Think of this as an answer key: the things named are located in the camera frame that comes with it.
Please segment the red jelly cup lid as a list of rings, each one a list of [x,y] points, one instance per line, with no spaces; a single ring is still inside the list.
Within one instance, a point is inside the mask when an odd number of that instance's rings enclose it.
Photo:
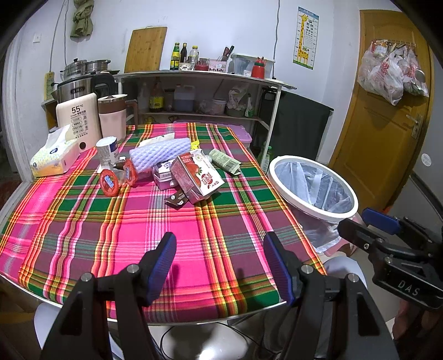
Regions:
[[[105,196],[116,197],[119,194],[119,179],[117,175],[110,169],[103,169],[101,171],[99,184]]]

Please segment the purple blueberry milk carton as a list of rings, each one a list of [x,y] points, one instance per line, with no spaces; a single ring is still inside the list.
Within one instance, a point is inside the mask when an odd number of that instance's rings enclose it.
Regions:
[[[165,161],[163,163],[157,163],[153,167],[153,179],[157,187],[161,191],[165,191],[174,188],[178,185],[178,182],[174,178],[171,172],[171,166],[173,159]]]

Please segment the red strawberry milk carton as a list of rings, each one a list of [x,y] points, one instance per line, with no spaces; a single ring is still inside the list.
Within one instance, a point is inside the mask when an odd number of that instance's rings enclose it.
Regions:
[[[171,173],[192,204],[209,199],[225,183],[201,149],[179,155]]]

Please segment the white foam fruit net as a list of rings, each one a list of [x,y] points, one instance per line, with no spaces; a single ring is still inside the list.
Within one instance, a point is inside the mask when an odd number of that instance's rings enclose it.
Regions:
[[[142,173],[157,163],[175,159],[179,155],[189,152],[191,144],[191,140],[187,137],[164,140],[133,148],[129,151],[129,157],[137,173]]]

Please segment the green white snack wrapper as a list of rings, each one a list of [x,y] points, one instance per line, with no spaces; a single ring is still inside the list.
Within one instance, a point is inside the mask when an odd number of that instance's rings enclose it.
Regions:
[[[232,158],[215,148],[210,151],[209,156],[212,159],[212,163],[215,163],[216,166],[220,167],[227,173],[230,173],[233,176],[238,176],[240,174],[241,163],[235,158]]]

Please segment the white round trash bin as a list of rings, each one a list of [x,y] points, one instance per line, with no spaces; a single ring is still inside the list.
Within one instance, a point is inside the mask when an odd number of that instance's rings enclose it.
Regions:
[[[351,186],[329,167],[299,156],[274,158],[268,178],[289,205],[317,253],[332,253],[344,239],[338,225],[359,220],[359,202]]]

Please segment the orange wooden door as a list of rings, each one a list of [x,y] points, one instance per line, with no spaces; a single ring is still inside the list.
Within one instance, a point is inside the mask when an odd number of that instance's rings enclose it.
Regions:
[[[404,13],[361,10],[360,51],[374,40],[413,45],[428,89],[434,89],[432,50]],[[360,209],[389,209],[400,195],[423,145],[432,101],[432,96],[405,93],[393,106],[382,96],[354,85],[330,167],[350,184]]]

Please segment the green bottle on floor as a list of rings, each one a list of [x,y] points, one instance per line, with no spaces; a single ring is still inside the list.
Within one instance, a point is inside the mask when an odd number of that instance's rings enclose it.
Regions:
[[[261,169],[264,171],[264,173],[267,173],[270,166],[270,162],[272,161],[273,158],[272,146],[269,145],[267,147],[267,150],[264,150],[264,147],[262,147],[259,158],[260,158],[259,162],[261,165]]]

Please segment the black cloth cover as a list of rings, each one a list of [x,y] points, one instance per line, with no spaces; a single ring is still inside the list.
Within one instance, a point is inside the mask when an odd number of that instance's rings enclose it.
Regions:
[[[262,90],[258,117],[267,125],[270,125],[275,97],[275,89]],[[270,140],[272,157],[295,155],[316,160],[321,139],[332,114],[333,108],[298,94],[282,91]],[[267,138],[267,130],[258,124],[251,137],[252,153],[259,155]]]

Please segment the pink lidded storage box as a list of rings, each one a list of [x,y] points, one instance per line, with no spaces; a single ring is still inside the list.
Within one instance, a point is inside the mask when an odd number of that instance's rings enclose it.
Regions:
[[[179,119],[174,121],[174,123],[197,123],[199,125],[202,124],[211,124],[211,125],[218,125],[222,127],[229,127],[234,134],[237,136],[237,138],[240,140],[240,142],[246,147],[249,148],[252,142],[252,137],[250,133],[245,129],[242,125],[235,125],[235,124],[226,124],[226,123],[217,123],[217,122],[211,122],[209,120],[184,120]]]

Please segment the white tissue pack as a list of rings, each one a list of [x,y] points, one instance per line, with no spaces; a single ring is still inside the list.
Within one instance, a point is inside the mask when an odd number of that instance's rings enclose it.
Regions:
[[[69,171],[79,157],[78,141],[71,125],[51,130],[47,140],[30,160],[30,169],[35,178],[57,176]]]

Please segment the giraffe height chart poster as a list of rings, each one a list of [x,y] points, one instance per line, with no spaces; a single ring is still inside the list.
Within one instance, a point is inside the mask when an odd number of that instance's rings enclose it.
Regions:
[[[318,15],[302,7],[298,7],[293,63],[308,68],[309,70],[313,70],[315,65],[318,25]]]

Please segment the red thermos bottle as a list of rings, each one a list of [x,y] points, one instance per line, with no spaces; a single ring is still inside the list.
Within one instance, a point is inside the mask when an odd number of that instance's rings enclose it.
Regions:
[[[254,65],[251,70],[251,77],[256,79],[264,79],[265,78],[265,67],[266,63],[264,58],[257,58],[254,61]]]

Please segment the green glass bottle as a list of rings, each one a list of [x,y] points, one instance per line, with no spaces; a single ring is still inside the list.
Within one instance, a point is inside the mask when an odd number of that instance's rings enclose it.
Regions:
[[[178,70],[180,63],[180,48],[179,42],[176,42],[173,47],[173,52],[171,55],[170,69],[171,71]]]

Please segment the wooden cutting board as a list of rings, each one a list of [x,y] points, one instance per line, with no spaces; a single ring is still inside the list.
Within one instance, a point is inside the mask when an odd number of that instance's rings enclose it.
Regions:
[[[125,73],[159,70],[167,29],[149,27],[132,32],[125,60]]]

